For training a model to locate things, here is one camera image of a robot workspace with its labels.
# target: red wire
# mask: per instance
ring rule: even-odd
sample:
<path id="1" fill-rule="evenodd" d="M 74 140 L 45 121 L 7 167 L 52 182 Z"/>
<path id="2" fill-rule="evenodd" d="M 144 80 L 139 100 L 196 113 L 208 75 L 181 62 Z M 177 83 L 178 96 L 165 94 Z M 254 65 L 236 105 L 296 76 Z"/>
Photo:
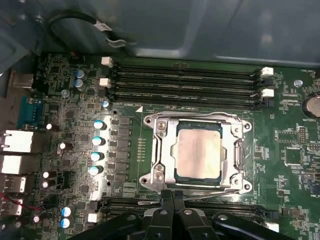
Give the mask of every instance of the red wire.
<path id="1" fill-rule="evenodd" d="M 24 205 L 16 200 L 13 200 L 11 198 L 8 198 L 6 195 L 4 195 L 2 192 L 0 192 L 0 197 L 2 197 L 5 201 L 10 201 L 16 205 L 20 205 L 22 208 L 27 208 L 27 209 L 31 209 L 31 210 L 35 210 L 35 211 L 40 211 L 42 210 L 42 208 L 40 207 L 35 207 L 35 206 L 27 206 L 27 205 Z"/>

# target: screw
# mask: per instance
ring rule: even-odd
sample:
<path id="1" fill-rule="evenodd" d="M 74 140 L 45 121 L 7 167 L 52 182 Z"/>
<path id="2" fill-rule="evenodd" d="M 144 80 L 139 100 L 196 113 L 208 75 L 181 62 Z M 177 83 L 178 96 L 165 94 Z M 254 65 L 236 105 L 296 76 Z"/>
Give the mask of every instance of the screw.
<path id="1" fill-rule="evenodd" d="M 126 219 L 127 219 L 128 221 L 132 221 L 132 220 L 135 220 L 135 219 L 136 219 L 136 216 L 135 216 L 135 215 L 129 215 Z"/>
<path id="2" fill-rule="evenodd" d="M 296 88 L 301 88 L 303 86 L 304 82 L 302 80 L 294 80 L 293 82 L 293 85 L 296 87 Z"/>
<path id="3" fill-rule="evenodd" d="M 228 217 L 226 215 L 219 215 L 218 218 L 222 221 L 225 221 L 228 219 Z"/>
<path id="4" fill-rule="evenodd" d="M 42 23 L 44 22 L 44 19 L 42 18 L 42 16 L 37 15 L 37 16 L 35 16 L 35 21 L 36 21 L 37 23 L 42 24 Z"/>
<path id="5" fill-rule="evenodd" d="M 191 215 L 192 211 L 190 209 L 186 209 L 183 211 L 185 215 Z"/>
<path id="6" fill-rule="evenodd" d="M 155 178 L 156 178 L 159 182 L 161 182 L 161 181 L 164 179 L 164 175 L 162 174 L 162 172 L 157 172 L 157 173 L 155 174 Z"/>
<path id="7" fill-rule="evenodd" d="M 23 13 L 23 14 L 19 15 L 19 19 L 20 20 L 26 20 L 27 19 L 27 15 Z"/>
<path id="8" fill-rule="evenodd" d="M 167 124 L 164 122 L 164 121 L 159 121 L 158 122 L 158 129 L 159 130 L 165 130 L 166 129 L 166 127 L 167 127 Z"/>

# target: cpu socket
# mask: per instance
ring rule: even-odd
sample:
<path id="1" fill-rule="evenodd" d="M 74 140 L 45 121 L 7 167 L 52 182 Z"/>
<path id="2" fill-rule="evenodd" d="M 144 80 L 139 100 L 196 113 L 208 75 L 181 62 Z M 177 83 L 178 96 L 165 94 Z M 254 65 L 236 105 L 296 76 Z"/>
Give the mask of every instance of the cpu socket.
<path id="1" fill-rule="evenodd" d="M 150 173 L 140 177 L 149 190 L 204 195 L 252 190 L 244 179 L 244 133 L 250 122 L 225 112 L 163 111 L 146 116 L 153 129 Z"/>

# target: motherboard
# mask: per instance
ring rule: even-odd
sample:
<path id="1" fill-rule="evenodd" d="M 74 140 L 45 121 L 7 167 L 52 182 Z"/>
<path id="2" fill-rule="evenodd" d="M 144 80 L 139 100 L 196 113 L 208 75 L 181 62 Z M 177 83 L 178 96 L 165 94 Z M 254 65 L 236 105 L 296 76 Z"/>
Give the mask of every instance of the motherboard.
<path id="1" fill-rule="evenodd" d="M 45 54 L 32 89 L 1 145 L 1 217 L 24 239 L 143 216 L 161 190 L 226 193 L 185 204 L 320 239 L 320 72 Z"/>

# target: green circuit board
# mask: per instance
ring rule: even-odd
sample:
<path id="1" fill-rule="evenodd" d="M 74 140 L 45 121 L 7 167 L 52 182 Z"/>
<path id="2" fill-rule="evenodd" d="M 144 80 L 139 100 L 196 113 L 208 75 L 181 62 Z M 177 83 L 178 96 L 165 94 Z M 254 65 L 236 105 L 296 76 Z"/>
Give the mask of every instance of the green circuit board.
<path id="1" fill-rule="evenodd" d="M 264 66 L 236 65 L 210 62 L 188 62 L 165 59 L 113 58 L 119 64 L 137 66 L 174 67 L 203 70 L 253 72 Z M 320 173 L 320 125 L 316 119 L 307 118 L 301 109 L 302 101 L 320 89 L 320 79 L 309 69 L 274 67 L 274 106 L 257 110 L 211 108 L 196 106 L 170 106 L 166 104 L 141 104 L 115 102 L 111 109 L 101 108 L 103 97 L 99 96 L 99 79 L 106 77 L 101 67 L 101 57 L 88 56 L 83 62 L 70 63 L 68 56 L 48 54 L 39 61 L 38 81 L 47 84 L 44 99 L 42 125 L 55 123 L 61 131 L 52 134 L 50 152 L 43 155 L 41 169 L 72 171 L 70 188 L 57 192 L 36 189 L 35 201 L 49 194 L 58 194 L 58 204 L 51 209 L 50 218 L 34 226 L 38 239 L 67 239 L 86 229 L 88 203 L 102 196 L 132 199 L 158 199 L 159 194 L 142 187 L 139 178 L 150 172 L 152 155 L 152 129 L 143 124 L 145 116 L 162 111 L 193 113 L 226 112 L 237 114 L 252 123 L 253 129 L 245 135 L 244 169 L 245 178 L 252 183 L 249 193 L 210 199 L 211 202 L 243 203 L 261 205 L 278 211 L 280 233 L 297 240 L 319 239 L 320 181 L 306 176 Z M 73 86 L 74 72 L 83 70 L 87 74 L 86 90 Z M 295 80 L 303 86 L 296 87 Z M 61 97 L 62 90 L 69 90 L 67 98 Z M 121 125 L 120 119 L 126 120 Z M 95 120 L 105 121 L 106 132 L 95 130 Z M 124 147 L 92 146 L 94 136 L 108 141 L 125 140 Z M 73 149 L 57 154 L 57 145 L 72 142 Z M 92 178 L 88 168 L 92 151 L 108 153 L 122 152 L 121 163 L 127 169 L 116 171 L 108 168 L 116 164 L 112 154 L 107 155 L 104 174 Z M 60 227 L 61 208 L 75 206 L 73 227 Z"/>

